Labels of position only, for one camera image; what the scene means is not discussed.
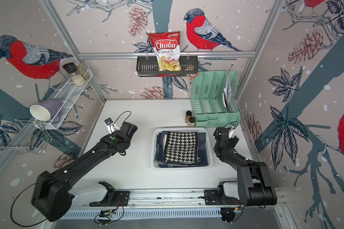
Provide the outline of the navy plaid scarf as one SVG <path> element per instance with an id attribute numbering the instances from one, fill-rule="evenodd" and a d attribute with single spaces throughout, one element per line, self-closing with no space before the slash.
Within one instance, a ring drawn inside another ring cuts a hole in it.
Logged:
<path id="1" fill-rule="evenodd" d="M 158 156 L 158 157 L 155 159 L 155 161 L 160 161 L 161 163 L 165 163 L 163 161 L 163 147 L 165 145 L 166 135 L 167 135 L 167 132 L 163 133 L 163 134 L 159 134 L 159 137 L 161 137 L 161 143 L 160 143 L 160 145 L 159 144 L 157 145 L 157 146 L 161 147 L 162 155 L 160 157 L 158 154 L 156 154 L 156 156 Z M 201 144 L 203 149 L 204 149 L 205 134 L 203 133 L 201 136 L 198 135 L 198 138 L 199 138 L 199 145 Z M 204 163 L 204 161 L 205 161 L 205 159 L 203 159 L 203 156 L 199 155 L 199 151 L 198 151 L 198 159 L 199 159 L 199 162 L 197 162 L 197 163 Z M 197 166 L 197 163 L 191 164 L 191 165 L 187 165 L 187 164 L 178 164 L 178 165 L 179 166 Z"/>

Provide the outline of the houndstooth scarf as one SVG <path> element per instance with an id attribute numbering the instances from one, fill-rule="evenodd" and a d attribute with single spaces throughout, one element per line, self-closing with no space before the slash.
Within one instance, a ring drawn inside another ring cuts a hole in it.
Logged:
<path id="1" fill-rule="evenodd" d="M 163 161 L 173 164 L 195 164 L 198 159 L 197 132 L 167 132 L 163 147 Z"/>

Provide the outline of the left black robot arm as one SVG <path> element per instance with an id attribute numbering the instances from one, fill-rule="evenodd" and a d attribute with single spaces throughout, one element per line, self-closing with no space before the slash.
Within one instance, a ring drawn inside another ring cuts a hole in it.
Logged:
<path id="1" fill-rule="evenodd" d="M 100 139 L 88 152 L 55 172 L 44 171 L 37 177 L 31 204 L 49 221 L 61 219 L 70 209 L 89 203 L 115 201 L 114 188 L 106 181 L 100 181 L 85 188 L 73 186 L 99 163 L 120 153 L 126 154 L 137 126 L 123 122 L 116 130 Z"/>

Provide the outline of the white plastic basket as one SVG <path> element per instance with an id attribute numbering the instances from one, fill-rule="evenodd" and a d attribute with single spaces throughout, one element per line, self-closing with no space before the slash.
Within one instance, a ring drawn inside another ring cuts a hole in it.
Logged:
<path id="1" fill-rule="evenodd" d="M 205 134 L 205 142 L 204 142 L 204 149 L 202 145 L 199 145 L 199 155 L 203 156 L 205 159 L 204 163 L 197 163 L 197 166 L 179 166 L 177 164 L 169 163 L 161 163 L 160 161 L 155 161 L 158 157 L 162 155 L 161 147 L 157 146 L 161 143 L 161 137 L 159 134 L 163 134 L 166 132 L 183 132 L 183 133 L 190 133 L 190 132 L 198 132 L 199 136 L 203 133 Z M 197 169 L 210 169 L 213 166 L 213 152 L 212 147 L 210 144 L 209 134 L 205 128 L 201 127 L 174 127 L 174 128 L 159 128 L 156 129 L 153 133 L 152 143 L 151 143 L 151 167 L 154 170 L 197 170 Z"/>

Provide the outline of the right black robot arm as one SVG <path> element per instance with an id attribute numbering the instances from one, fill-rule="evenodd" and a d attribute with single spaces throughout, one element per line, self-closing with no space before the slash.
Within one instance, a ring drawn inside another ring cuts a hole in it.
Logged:
<path id="1" fill-rule="evenodd" d="M 237 137 L 229 138 L 229 129 L 218 127 L 213 136 L 214 152 L 220 161 L 230 165 L 237 172 L 238 197 L 244 206 L 275 206 L 277 195 L 268 166 L 239 154 L 234 147 Z"/>

